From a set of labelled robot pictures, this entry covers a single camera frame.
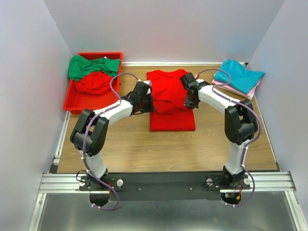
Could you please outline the green t shirt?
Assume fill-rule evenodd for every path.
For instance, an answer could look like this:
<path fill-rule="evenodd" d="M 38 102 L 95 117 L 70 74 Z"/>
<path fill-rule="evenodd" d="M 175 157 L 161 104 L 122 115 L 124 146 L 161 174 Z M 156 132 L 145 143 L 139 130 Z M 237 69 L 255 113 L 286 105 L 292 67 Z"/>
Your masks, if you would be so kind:
<path fill-rule="evenodd" d="M 100 72 L 114 77 L 118 74 L 120 59 L 109 59 L 107 57 L 87 60 L 86 58 L 75 55 L 72 57 L 69 68 L 68 78 L 74 81 L 80 81 L 92 72 Z"/>

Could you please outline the aluminium frame rail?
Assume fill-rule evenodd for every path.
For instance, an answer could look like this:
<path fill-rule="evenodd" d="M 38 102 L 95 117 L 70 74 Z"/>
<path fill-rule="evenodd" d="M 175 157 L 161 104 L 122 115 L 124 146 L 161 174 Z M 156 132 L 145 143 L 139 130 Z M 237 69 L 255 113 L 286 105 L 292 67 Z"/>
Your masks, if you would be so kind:
<path fill-rule="evenodd" d="M 41 178 L 31 231 L 305 231 L 290 172 L 254 171 L 254 196 L 233 208 L 221 200 L 124 201 L 115 211 L 91 208 L 76 174 L 57 173 L 63 139 L 50 173 Z"/>

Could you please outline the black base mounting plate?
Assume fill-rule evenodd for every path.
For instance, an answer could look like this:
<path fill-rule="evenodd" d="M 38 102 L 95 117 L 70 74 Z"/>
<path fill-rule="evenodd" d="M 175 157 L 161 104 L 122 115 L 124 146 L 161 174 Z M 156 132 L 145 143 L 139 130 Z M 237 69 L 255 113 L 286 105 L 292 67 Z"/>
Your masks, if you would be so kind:
<path fill-rule="evenodd" d="M 81 192 L 90 193 L 90 202 L 105 205 L 111 201 L 226 200 L 239 204 L 251 181 L 243 172 L 229 177 L 220 171 L 106 173 L 101 180 L 77 174 Z"/>

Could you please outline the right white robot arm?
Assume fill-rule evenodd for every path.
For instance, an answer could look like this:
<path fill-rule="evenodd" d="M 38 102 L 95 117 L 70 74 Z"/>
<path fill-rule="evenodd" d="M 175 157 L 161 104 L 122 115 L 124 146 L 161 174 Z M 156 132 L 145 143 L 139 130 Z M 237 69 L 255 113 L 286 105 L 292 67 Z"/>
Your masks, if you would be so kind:
<path fill-rule="evenodd" d="M 205 102 L 224 115 L 224 132 L 230 147 L 228 160 L 216 182 L 224 188 L 237 186 L 245 178 L 246 153 L 260 123 L 252 103 L 231 98 L 203 79 L 196 79 L 192 73 L 183 75 L 180 81 L 187 91 L 186 107 L 198 108 L 199 102 Z"/>

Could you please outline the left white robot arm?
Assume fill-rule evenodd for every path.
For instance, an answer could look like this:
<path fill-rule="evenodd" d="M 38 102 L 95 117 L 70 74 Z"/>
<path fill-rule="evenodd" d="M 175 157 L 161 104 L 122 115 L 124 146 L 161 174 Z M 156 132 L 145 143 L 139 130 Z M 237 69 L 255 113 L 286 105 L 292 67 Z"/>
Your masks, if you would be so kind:
<path fill-rule="evenodd" d="M 154 105 L 152 83 L 149 80 L 138 80 L 133 91 L 108 107 L 82 111 L 70 141 L 79 150 L 86 172 L 95 184 L 111 188 L 108 171 L 101 157 L 108 128 L 123 118 L 150 112 L 154 112 Z"/>

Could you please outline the folded white t shirt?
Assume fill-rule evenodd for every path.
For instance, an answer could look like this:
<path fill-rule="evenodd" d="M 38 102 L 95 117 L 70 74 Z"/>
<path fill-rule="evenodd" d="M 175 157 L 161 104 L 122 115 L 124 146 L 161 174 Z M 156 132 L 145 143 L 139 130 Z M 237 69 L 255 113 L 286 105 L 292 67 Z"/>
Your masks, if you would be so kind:
<path fill-rule="evenodd" d="M 253 89 L 252 91 L 250 91 L 248 94 L 243 94 L 243 96 L 249 100 L 251 100 L 253 98 L 255 94 L 255 90 Z"/>

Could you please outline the folded pink t shirt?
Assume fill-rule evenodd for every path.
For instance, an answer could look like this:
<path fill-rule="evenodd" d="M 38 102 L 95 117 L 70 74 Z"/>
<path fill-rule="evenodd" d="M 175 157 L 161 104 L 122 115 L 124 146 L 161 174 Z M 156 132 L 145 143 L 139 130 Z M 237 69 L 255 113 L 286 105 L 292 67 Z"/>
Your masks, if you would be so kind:
<path fill-rule="evenodd" d="M 260 84 L 260 82 L 260 79 L 232 79 L 229 85 L 220 86 L 220 88 L 244 96 L 248 99 L 252 99 L 255 94 L 256 87 Z"/>

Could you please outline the red t shirt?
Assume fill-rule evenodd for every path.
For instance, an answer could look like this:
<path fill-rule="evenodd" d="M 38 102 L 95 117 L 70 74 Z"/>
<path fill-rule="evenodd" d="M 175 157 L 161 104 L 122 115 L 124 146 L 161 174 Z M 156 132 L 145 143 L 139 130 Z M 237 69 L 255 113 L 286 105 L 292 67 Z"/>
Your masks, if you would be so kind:
<path fill-rule="evenodd" d="M 79 81 L 75 81 L 79 93 L 91 95 L 103 95 L 111 91 L 110 80 L 112 78 L 106 73 L 91 72 Z"/>
<path fill-rule="evenodd" d="M 147 73 L 152 82 L 153 105 L 150 113 L 150 131 L 195 131 L 193 110 L 184 105 L 187 91 L 180 78 L 188 72 L 154 70 Z"/>

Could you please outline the red plastic bin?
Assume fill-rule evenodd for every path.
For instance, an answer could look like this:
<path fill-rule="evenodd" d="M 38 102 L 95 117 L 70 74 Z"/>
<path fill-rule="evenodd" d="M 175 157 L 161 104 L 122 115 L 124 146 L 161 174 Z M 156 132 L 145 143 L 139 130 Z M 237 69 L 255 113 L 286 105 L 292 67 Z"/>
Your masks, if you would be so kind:
<path fill-rule="evenodd" d="M 122 53 L 121 52 L 80 52 L 78 55 L 86 58 L 87 60 L 94 60 L 103 57 L 109 59 L 120 59 L 120 66 L 118 74 L 121 72 L 122 68 Z M 116 92 L 119 92 L 120 78 L 117 77 L 112 85 Z M 79 93 L 75 86 L 75 81 L 69 79 L 69 85 L 67 89 L 66 98 L 64 101 L 64 109 L 73 113 L 80 114 L 84 109 L 96 110 L 113 104 L 117 101 L 117 97 L 112 90 L 103 95 L 91 95 Z"/>

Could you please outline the folded teal t shirt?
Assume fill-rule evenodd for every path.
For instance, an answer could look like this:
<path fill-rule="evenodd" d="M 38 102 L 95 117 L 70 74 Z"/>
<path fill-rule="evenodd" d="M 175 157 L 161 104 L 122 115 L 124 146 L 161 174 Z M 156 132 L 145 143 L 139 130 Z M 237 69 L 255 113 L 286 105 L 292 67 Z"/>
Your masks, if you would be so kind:
<path fill-rule="evenodd" d="M 261 80 L 265 75 L 265 72 L 247 70 L 242 64 L 240 64 L 236 60 L 230 59 L 225 60 L 224 63 L 219 67 L 219 69 L 223 72 L 226 72 L 230 76 L 231 80 L 240 78 Z M 218 83 L 228 85 L 226 83 L 229 81 L 229 77 L 221 71 L 217 71 L 214 74 L 213 80 L 215 84 Z"/>

